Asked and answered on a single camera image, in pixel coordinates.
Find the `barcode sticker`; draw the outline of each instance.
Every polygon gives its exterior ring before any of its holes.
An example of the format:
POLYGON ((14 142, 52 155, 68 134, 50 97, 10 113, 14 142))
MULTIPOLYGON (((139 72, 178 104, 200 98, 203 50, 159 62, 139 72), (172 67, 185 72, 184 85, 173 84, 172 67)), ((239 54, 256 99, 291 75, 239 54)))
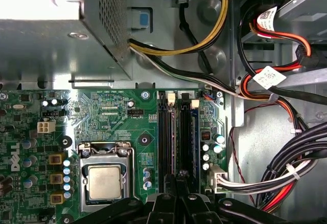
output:
POLYGON ((260 84, 265 89, 276 86, 286 79, 286 76, 274 70, 270 66, 266 66, 260 73, 253 77, 254 81, 260 84))
POLYGON ((274 18, 276 12, 277 12, 277 6, 260 14, 259 17, 256 19, 256 22, 258 23, 259 26, 261 26, 262 28, 268 31, 275 31, 274 18))

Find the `power supply vent grille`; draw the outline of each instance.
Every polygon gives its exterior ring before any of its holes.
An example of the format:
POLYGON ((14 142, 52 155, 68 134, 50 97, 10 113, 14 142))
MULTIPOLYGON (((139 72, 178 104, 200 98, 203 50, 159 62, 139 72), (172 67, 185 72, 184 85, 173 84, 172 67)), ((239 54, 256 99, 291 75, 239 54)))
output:
POLYGON ((99 17, 115 49, 113 55, 123 58, 128 47, 127 0, 99 0, 99 17))

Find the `motherboard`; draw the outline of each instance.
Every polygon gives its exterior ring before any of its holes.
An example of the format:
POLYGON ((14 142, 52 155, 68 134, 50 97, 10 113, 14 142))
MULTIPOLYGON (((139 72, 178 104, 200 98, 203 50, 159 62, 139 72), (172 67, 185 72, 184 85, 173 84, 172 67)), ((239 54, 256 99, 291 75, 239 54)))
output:
POLYGON ((217 92, 1 91, 0 223, 71 223, 126 197, 144 203, 166 174, 214 190, 226 170, 217 92))

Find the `dell logo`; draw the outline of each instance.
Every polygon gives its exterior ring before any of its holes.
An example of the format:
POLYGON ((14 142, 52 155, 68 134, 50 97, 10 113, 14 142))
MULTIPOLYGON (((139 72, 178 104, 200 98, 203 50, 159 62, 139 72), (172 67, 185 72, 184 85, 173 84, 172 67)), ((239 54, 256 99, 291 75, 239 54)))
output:
POLYGON ((11 165, 11 171, 20 171, 20 166, 19 166, 19 143, 16 143, 15 146, 11 146, 11 159, 10 161, 12 162, 11 165))

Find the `white wire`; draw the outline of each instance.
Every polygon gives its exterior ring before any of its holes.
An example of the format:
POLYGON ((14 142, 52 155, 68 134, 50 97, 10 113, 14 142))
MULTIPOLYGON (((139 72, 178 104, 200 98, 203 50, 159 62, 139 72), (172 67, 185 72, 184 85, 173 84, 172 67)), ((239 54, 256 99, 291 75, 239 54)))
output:
MULTIPOLYGON (((302 172, 301 175, 307 174, 311 169, 313 169, 317 165, 317 163, 318 163, 318 160, 314 160, 314 163, 308 169, 306 169, 304 172, 302 172)), ((272 187, 272 188, 269 188, 269 189, 265 189, 265 190, 260 190, 260 191, 254 191, 254 192, 231 191, 230 193, 238 194, 238 195, 252 195, 252 194, 265 193, 265 192, 272 192, 274 190, 277 190, 277 189, 279 189, 281 187, 284 187, 284 186, 292 183, 293 181, 294 181, 294 179, 291 179, 291 180, 288 180, 288 181, 286 181, 286 182, 284 182, 284 183, 282 183, 282 184, 280 184, 278 186, 275 186, 275 187, 272 187)))
POLYGON ((130 49, 135 52, 136 54, 140 55, 141 57, 147 59, 148 61, 150 61, 150 63, 152 63, 158 70, 164 72, 165 74, 169 75, 169 76, 172 76, 172 77, 176 77, 176 78, 179 78, 179 79, 183 79, 183 80, 192 80, 192 81, 196 81, 196 82, 200 82, 200 83, 204 83, 204 84, 208 84, 212 87, 215 87, 221 91, 224 91, 230 95, 233 95, 235 97, 238 97, 238 98, 241 98, 241 99, 245 99, 245 100, 251 100, 250 98, 247 98, 247 97, 244 97, 244 96, 241 96, 237 93, 234 93, 234 92, 231 92, 225 88, 223 88, 222 86, 214 83, 214 82, 211 82, 211 81, 208 81, 208 80, 204 80, 204 79, 201 79, 201 78, 194 78, 194 77, 185 77, 185 76, 181 76, 181 75, 177 75, 177 74, 173 74, 173 73, 170 73, 168 71, 166 71, 165 69, 163 69, 162 67, 158 66, 155 62, 153 62, 152 59, 150 59, 147 55, 145 55, 144 53, 141 53, 139 52, 138 50, 136 50, 135 48, 133 47, 130 47, 130 49))
MULTIPOLYGON (((311 160, 306 160, 306 161, 303 161, 302 163, 300 163, 296 168, 295 168, 295 172, 298 172, 300 170, 302 170, 305 166, 307 166, 309 164, 311 160)), ((279 181, 279 180, 283 180, 285 178, 288 178, 290 176, 292 176, 293 173, 286 173, 285 175, 281 176, 281 177, 278 177, 278 178, 275 178, 273 180, 269 180, 269 181, 265 181, 265 182, 259 182, 259 183, 247 183, 247 184, 244 184, 244 183, 236 183, 236 182, 230 182, 226 179, 224 179, 223 177, 221 176, 218 176, 218 181, 221 185, 223 186, 227 186, 227 187, 248 187, 248 186, 260 186, 262 184, 265 184, 265 183, 274 183, 276 181, 279 181)))

